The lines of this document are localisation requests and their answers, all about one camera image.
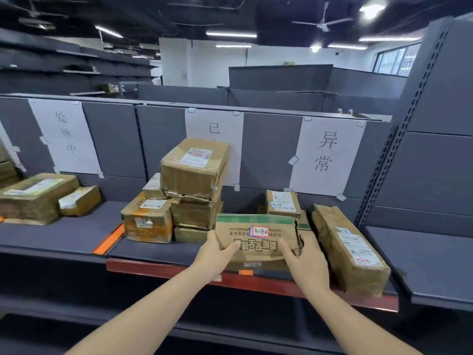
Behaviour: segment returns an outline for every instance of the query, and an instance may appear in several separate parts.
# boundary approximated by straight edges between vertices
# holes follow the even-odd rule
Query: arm
[[[303,236],[304,248],[294,256],[280,240],[280,249],[294,281],[348,355],[422,355],[353,309],[330,290],[327,261],[314,236]]]
[[[220,250],[214,231],[194,263],[154,292],[93,331],[66,355],[152,355],[202,287],[223,272],[235,242]]]

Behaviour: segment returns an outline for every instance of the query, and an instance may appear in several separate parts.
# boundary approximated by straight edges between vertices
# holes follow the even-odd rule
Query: ceiling fan
[[[327,11],[327,7],[328,7],[328,2],[325,2],[325,4],[323,5],[322,20],[320,20],[319,23],[301,22],[301,21],[293,21],[292,23],[299,23],[299,24],[304,24],[304,25],[313,25],[313,26],[317,26],[317,28],[321,28],[323,32],[328,32],[328,31],[330,31],[330,29],[328,28],[329,25],[354,20],[351,17],[346,17],[346,18],[340,18],[340,20],[325,22],[325,11]]]

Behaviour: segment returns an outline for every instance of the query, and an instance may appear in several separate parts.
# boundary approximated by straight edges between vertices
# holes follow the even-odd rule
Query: red-bordered sticker
[[[250,227],[249,235],[250,237],[256,237],[256,238],[268,238],[269,229],[267,227],[252,226]]]

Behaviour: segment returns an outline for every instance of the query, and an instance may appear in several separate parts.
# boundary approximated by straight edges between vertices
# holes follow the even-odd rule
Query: window
[[[421,44],[417,43],[378,53],[373,72],[403,77],[409,76],[420,46]]]

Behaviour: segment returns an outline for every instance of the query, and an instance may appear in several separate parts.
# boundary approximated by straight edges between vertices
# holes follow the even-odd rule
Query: green-printed cardboard box
[[[287,241],[295,255],[300,255],[302,249],[297,220],[283,215],[219,214],[215,233],[222,249],[235,240],[241,241],[227,270],[287,270],[279,249],[280,238]]]

